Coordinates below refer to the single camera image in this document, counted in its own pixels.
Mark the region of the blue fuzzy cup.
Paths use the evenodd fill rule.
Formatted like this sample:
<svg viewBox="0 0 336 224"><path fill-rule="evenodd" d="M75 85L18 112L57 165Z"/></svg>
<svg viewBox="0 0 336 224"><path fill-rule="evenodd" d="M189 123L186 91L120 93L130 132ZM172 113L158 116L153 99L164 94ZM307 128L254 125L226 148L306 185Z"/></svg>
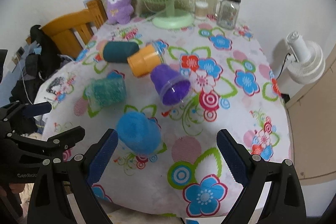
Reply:
<svg viewBox="0 0 336 224"><path fill-rule="evenodd" d="M116 125L119 139L135 154L149 156L162 143L158 125L144 114L131 111L124 114Z"/></svg>

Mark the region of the teal glitter cup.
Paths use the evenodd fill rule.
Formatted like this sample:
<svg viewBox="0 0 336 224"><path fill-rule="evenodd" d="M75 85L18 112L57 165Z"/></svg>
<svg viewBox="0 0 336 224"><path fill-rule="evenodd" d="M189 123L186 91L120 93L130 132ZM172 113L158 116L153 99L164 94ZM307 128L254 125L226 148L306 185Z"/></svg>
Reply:
<svg viewBox="0 0 336 224"><path fill-rule="evenodd" d="M109 107L126 100L126 85L122 77L92 81L84 92L93 110Z"/></svg>

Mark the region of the dark teal fuzzy cup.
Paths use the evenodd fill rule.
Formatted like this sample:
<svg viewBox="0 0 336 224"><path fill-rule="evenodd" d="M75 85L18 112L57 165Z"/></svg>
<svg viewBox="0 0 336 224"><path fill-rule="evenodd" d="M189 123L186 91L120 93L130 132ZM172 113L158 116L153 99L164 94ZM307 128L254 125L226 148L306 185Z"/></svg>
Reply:
<svg viewBox="0 0 336 224"><path fill-rule="evenodd" d="M106 42L100 52L100 57L108 63L127 63L127 58L139 51L136 42Z"/></svg>

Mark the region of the orange fuzzy cup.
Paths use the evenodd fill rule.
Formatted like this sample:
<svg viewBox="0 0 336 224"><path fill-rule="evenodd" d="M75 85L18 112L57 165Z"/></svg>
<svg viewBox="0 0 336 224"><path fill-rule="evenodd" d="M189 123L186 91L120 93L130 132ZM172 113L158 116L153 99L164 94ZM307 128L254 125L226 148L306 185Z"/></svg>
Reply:
<svg viewBox="0 0 336 224"><path fill-rule="evenodd" d="M158 65L164 64L163 51L157 42L150 42L127 58L127 63L135 77L143 77Z"/></svg>

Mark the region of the purple fuzzy cup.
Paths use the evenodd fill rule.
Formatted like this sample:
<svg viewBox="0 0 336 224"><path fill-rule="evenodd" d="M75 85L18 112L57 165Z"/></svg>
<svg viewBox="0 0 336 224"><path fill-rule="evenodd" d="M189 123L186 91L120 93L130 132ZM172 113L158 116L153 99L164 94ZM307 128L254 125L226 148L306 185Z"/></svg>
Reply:
<svg viewBox="0 0 336 224"><path fill-rule="evenodd" d="M165 106L179 104L190 92L189 79L167 64L155 67L150 73L150 79Z"/></svg>

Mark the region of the dark clothes pile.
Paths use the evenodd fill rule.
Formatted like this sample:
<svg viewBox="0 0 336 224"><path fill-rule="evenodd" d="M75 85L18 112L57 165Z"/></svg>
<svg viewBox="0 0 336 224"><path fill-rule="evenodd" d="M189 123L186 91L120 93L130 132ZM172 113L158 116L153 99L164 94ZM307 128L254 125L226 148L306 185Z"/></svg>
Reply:
<svg viewBox="0 0 336 224"><path fill-rule="evenodd" d="M25 58L25 67L22 69L22 78L17 81L11 90L9 101L21 103L33 103L37 97L40 86L73 58L60 53L55 42L42 31L40 25L34 25L30 29L30 38L37 43L36 50L40 53L30 53ZM72 76L59 76L51 79L47 84L46 94L43 99L51 102L56 107L66 95L72 92Z"/></svg>

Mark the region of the wooden chair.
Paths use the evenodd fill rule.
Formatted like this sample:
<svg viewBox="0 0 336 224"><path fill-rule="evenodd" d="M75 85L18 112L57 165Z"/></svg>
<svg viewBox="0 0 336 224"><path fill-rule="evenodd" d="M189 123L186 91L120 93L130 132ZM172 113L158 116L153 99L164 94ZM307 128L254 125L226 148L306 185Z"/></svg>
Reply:
<svg viewBox="0 0 336 224"><path fill-rule="evenodd" d="M54 51L57 54L77 57L83 46L76 38L77 32L85 45L93 37L93 27L99 29L107 21L106 12L101 0L87 2L87 7L81 11L60 16L45 26L31 28L27 44L35 40L42 45L43 50Z"/></svg>

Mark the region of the floral tablecloth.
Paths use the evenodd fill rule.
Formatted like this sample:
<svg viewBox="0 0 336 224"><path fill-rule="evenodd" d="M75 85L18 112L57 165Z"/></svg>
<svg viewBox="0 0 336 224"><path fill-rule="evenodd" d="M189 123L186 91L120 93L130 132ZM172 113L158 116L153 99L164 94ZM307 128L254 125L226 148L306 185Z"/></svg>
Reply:
<svg viewBox="0 0 336 224"><path fill-rule="evenodd" d="M276 76L244 23L232 30L197 20L178 30L135 19L104 25L77 59L38 90L48 101L43 139L76 126L85 137L64 152L84 153L120 118L145 117L159 129L155 153L120 142L93 192L123 207L168 217L226 215L242 186L217 147L227 129L265 161L290 157L288 121Z"/></svg>

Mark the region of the white standing fan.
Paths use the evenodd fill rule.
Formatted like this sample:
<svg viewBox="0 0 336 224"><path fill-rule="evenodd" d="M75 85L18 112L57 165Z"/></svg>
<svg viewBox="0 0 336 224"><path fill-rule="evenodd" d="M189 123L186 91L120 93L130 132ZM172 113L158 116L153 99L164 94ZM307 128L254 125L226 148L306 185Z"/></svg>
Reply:
<svg viewBox="0 0 336 224"><path fill-rule="evenodd" d="M312 84L320 79L324 73L326 61L319 44L304 40L298 31L288 34L286 43L291 50L286 66L290 78L301 85Z"/></svg>

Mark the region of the purple plush toy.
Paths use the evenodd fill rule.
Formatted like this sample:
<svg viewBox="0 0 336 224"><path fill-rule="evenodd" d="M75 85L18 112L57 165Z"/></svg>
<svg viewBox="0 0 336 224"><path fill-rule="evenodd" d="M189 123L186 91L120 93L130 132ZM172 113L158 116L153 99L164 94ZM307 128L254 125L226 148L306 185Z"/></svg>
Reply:
<svg viewBox="0 0 336 224"><path fill-rule="evenodd" d="M131 0L106 0L106 14L109 24L128 24L134 13Z"/></svg>

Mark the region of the glass mason jar mug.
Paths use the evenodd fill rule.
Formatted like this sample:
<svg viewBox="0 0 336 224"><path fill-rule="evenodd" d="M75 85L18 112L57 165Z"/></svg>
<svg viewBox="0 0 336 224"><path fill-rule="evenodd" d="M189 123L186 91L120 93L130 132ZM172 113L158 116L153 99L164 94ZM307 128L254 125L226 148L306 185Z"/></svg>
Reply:
<svg viewBox="0 0 336 224"><path fill-rule="evenodd" d="M217 18L217 25L227 30L235 28L241 0L221 0L217 1L214 13Z"/></svg>

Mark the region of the cotton swab container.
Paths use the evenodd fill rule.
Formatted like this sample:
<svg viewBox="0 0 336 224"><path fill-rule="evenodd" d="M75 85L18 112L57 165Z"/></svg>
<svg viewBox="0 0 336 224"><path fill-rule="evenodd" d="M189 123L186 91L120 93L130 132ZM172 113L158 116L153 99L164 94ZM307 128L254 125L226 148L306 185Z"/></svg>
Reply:
<svg viewBox="0 0 336 224"><path fill-rule="evenodd" d="M207 18L208 8L209 8L209 4L207 2L196 1L195 9L194 9L195 19L205 20Z"/></svg>

